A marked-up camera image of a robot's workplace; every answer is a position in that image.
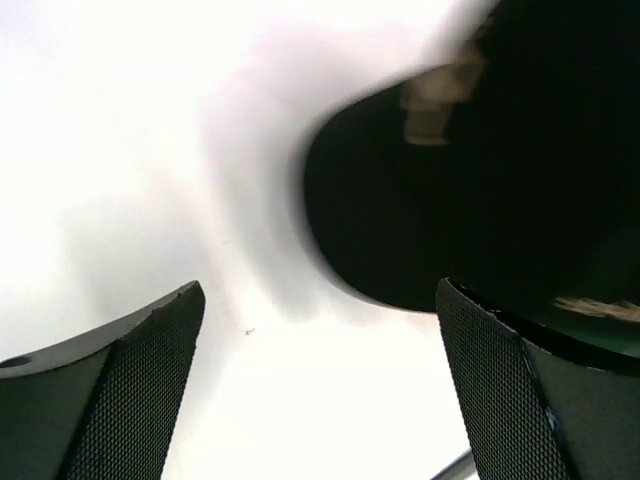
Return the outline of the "black cap gold logo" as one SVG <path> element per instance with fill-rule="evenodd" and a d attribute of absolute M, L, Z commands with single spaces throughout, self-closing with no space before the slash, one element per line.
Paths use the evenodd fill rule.
<path fill-rule="evenodd" d="M 413 140 L 400 83 L 312 141 L 303 204 L 348 286 L 432 311 L 454 279 L 516 311 L 639 299 L 639 5 L 502 1 L 472 39 L 468 100 Z"/>

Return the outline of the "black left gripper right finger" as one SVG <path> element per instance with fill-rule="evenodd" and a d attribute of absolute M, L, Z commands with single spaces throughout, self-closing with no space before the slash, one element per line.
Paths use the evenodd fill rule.
<path fill-rule="evenodd" d="M 440 281 L 436 309 L 482 479 L 639 477 L 639 361 Z"/>

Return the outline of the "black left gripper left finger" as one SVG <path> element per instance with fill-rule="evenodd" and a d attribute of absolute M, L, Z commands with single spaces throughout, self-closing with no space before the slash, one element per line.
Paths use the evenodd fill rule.
<path fill-rule="evenodd" d="M 156 480 L 205 311 L 196 281 L 1 363 L 5 480 Z"/>

